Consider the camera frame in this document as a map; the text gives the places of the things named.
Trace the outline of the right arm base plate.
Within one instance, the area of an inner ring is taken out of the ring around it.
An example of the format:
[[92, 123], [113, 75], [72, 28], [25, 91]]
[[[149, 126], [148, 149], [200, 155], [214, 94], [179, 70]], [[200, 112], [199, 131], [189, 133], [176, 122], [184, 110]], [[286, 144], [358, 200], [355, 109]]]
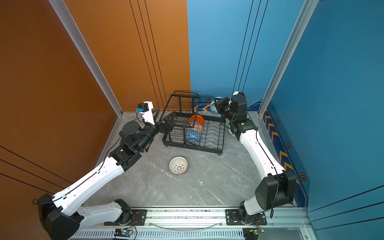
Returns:
[[250, 216], [245, 212], [245, 210], [238, 208], [227, 209], [225, 210], [225, 213], [226, 223], [228, 226], [266, 226], [268, 224], [267, 217], [264, 212]]

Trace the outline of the red patterned bowl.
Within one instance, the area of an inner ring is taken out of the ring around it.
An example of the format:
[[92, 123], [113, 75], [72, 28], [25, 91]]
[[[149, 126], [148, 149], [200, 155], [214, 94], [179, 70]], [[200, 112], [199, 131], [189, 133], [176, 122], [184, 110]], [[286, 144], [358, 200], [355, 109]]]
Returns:
[[189, 122], [190, 124], [190, 127], [192, 127], [192, 129], [198, 131], [199, 133], [203, 133], [204, 131], [204, 126], [202, 126], [199, 122]]

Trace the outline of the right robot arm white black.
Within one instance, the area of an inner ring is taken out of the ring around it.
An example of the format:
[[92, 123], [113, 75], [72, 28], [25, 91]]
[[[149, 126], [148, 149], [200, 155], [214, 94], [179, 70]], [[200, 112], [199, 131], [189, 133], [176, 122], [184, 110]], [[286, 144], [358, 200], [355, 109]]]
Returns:
[[285, 170], [263, 142], [258, 127], [248, 115], [244, 93], [235, 92], [231, 98], [216, 98], [214, 105], [221, 118], [229, 120], [232, 134], [249, 152], [261, 177], [254, 196], [240, 203], [240, 221], [250, 225], [265, 211], [270, 211], [272, 217], [274, 208], [294, 202], [295, 174]]

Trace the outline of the black wire dish rack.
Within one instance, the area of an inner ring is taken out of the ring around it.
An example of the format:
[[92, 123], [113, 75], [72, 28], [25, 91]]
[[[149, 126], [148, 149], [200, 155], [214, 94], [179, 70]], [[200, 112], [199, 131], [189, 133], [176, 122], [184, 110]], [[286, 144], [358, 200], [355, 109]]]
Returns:
[[225, 142], [225, 119], [204, 115], [202, 98], [197, 93], [175, 91], [166, 104], [162, 119], [173, 129], [163, 136], [166, 147], [178, 147], [221, 155]]

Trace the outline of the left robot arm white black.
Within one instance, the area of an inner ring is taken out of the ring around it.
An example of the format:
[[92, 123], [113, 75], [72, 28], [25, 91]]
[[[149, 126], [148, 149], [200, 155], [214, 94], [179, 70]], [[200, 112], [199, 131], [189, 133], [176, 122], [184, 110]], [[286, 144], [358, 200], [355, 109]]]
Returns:
[[128, 225], [132, 210], [122, 199], [111, 203], [83, 207], [94, 193], [131, 168], [147, 152], [158, 133], [166, 134], [174, 127], [174, 114], [151, 123], [152, 112], [143, 115], [143, 127], [137, 121], [126, 123], [120, 131], [119, 145], [88, 174], [62, 191], [44, 194], [37, 199], [40, 222], [52, 240], [68, 240], [78, 230], [101, 223]]

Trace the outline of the orange plastic bowl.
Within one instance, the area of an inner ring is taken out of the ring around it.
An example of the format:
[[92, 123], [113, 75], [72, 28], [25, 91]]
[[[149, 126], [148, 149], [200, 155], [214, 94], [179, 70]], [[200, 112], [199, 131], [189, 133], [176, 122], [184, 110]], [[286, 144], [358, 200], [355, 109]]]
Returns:
[[202, 126], [204, 126], [205, 119], [203, 116], [197, 114], [190, 117], [190, 122], [199, 122]]

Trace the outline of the white red lattice bowl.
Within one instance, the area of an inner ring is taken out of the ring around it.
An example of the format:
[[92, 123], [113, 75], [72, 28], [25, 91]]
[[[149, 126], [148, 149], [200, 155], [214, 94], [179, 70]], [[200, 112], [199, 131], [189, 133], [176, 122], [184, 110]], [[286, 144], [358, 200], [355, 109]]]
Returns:
[[188, 169], [188, 161], [183, 157], [175, 157], [169, 163], [169, 170], [174, 175], [181, 175]]

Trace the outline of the dark blue geometric bowl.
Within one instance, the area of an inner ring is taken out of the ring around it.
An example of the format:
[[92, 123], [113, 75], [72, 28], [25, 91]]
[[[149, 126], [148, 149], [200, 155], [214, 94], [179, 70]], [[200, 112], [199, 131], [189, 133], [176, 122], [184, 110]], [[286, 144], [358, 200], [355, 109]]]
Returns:
[[202, 134], [196, 129], [190, 129], [185, 132], [185, 138], [188, 142], [197, 143], [201, 140]]

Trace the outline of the blue white floral bowl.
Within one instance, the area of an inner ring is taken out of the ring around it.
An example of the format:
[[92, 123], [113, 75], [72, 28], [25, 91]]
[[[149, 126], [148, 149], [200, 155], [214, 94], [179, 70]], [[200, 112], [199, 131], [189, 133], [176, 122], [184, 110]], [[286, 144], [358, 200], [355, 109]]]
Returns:
[[217, 110], [217, 106], [216, 106], [216, 102], [218, 102], [220, 99], [222, 99], [222, 97], [216, 97], [214, 98], [212, 101], [211, 101], [211, 104], [210, 104], [210, 112], [213, 113], [213, 114], [219, 114], [218, 110]]

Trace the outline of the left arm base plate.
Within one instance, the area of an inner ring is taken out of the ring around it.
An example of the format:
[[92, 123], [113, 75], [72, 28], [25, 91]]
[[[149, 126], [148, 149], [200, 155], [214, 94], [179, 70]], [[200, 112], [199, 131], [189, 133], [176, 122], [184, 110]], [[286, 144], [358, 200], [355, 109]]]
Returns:
[[144, 226], [147, 216], [145, 209], [133, 209], [128, 213], [124, 211], [122, 217], [119, 217], [115, 222], [105, 222], [104, 226]]

